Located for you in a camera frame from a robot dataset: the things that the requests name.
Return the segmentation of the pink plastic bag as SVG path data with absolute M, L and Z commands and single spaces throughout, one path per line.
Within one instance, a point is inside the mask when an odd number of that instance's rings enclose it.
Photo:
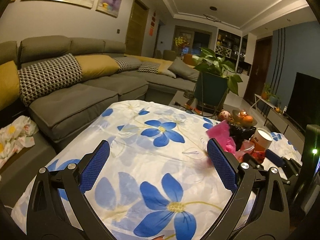
M 226 120 L 218 123 L 206 132 L 209 139 L 215 139 L 225 152 L 235 155 L 236 144 L 230 136 L 229 124 Z

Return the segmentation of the green potted plant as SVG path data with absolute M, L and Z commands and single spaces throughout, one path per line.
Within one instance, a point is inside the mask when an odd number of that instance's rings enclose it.
M 209 48 L 200 48 L 199 55 L 193 55 L 195 70 L 199 72 L 194 96 L 201 109 L 220 111 L 229 92 L 239 94 L 239 83 L 243 80 L 236 74 L 234 64 L 225 57 L 216 56 Z

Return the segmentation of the wooden door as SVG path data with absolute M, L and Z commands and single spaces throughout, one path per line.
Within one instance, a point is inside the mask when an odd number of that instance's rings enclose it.
M 140 56 L 148 20 L 149 8 L 141 0 L 133 0 L 127 33 L 126 53 Z

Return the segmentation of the black plastic bag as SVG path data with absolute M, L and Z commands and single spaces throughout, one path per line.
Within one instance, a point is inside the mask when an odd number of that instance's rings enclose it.
M 229 124 L 229 133 L 235 142 L 237 151 L 240 150 L 244 140 L 250 140 L 256 129 L 254 126 L 245 128 L 236 124 Z

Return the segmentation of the fruit bowl with oranges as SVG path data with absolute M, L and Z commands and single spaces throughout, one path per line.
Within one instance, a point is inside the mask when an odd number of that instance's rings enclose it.
M 253 116 L 247 114 L 246 111 L 240 111 L 236 109 L 232 110 L 232 117 L 236 124 L 244 128 L 250 128 L 258 123 L 257 120 L 255 120 Z

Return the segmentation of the red white plastic bag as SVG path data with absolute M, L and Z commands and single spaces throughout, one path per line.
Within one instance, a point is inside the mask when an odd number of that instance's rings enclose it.
M 262 164 L 266 154 L 265 149 L 261 148 L 260 145 L 256 145 L 254 142 L 249 140 L 244 140 L 240 147 L 240 150 L 236 151 L 235 157 L 239 162 L 243 161 L 244 155 L 249 154 L 252 156 L 259 164 Z

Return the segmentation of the houndstooth cushion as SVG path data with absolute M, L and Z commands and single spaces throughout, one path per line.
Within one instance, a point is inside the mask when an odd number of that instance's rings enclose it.
M 82 69 L 72 54 L 38 62 L 18 71 L 20 99 L 25 106 L 82 79 Z

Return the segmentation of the grey tv cabinet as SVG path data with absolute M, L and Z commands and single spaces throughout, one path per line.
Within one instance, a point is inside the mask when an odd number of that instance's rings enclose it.
M 274 109 L 270 109 L 266 118 L 267 121 L 282 133 L 290 142 L 304 143 L 305 137 L 295 125 Z

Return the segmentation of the white floral cloth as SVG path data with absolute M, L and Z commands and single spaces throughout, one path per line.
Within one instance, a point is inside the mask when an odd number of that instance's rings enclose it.
M 34 134 L 39 131 L 31 118 L 19 116 L 8 126 L 1 128 L 1 167 L 16 153 L 35 145 Z

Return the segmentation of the pink piggy figurine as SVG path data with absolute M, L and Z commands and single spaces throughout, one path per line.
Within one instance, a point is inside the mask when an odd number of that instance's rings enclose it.
M 222 110 L 219 114 L 218 114 L 218 120 L 219 121 L 229 121 L 231 119 L 231 114 L 229 113 L 229 111 L 226 111 L 226 110 Z

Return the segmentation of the mustard yellow cushion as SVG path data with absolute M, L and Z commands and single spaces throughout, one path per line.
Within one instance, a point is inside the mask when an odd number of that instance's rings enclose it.
M 75 58 L 82 69 L 82 81 L 110 76 L 119 69 L 117 62 L 107 55 L 77 55 Z

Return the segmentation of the black television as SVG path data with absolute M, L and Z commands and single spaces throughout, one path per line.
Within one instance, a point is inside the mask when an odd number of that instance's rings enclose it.
M 286 114 L 301 130 L 319 125 L 319 79 L 297 72 Z

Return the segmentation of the white orange paper cup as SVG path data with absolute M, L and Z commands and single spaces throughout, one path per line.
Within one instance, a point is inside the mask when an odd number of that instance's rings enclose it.
M 266 157 L 265 152 L 271 145 L 271 142 L 273 141 L 271 133 L 263 128 L 257 128 L 249 141 L 254 144 L 254 148 L 250 155 L 258 163 L 262 164 Z

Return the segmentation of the grey sectional sofa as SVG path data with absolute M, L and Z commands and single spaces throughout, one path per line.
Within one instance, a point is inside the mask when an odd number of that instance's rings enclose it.
M 66 54 L 107 55 L 119 69 L 110 76 L 80 81 L 33 101 L 20 99 L 18 71 Z M 107 107 L 127 100 L 167 105 L 177 91 L 192 90 L 198 72 L 180 59 L 170 61 L 127 55 L 125 44 L 95 38 L 41 36 L 1 43 L 1 128 L 19 116 L 31 118 L 39 131 L 35 145 L 13 155 L 1 167 L 1 201 L 14 207 L 36 170 L 48 163 Z

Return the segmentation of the glass coffee table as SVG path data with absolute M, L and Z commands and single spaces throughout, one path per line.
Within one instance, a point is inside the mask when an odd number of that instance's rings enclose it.
M 225 99 L 226 95 L 222 97 L 218 106 L 211 106 L 200 102 L 196 98 L 186 98 L 183 91 L 177 91 L 170 101 L 169 106 L 188 112 L 190 114 L 197 114 L 200 116 L 211 118 L 217 116 L 219 111 L 223 109 Z

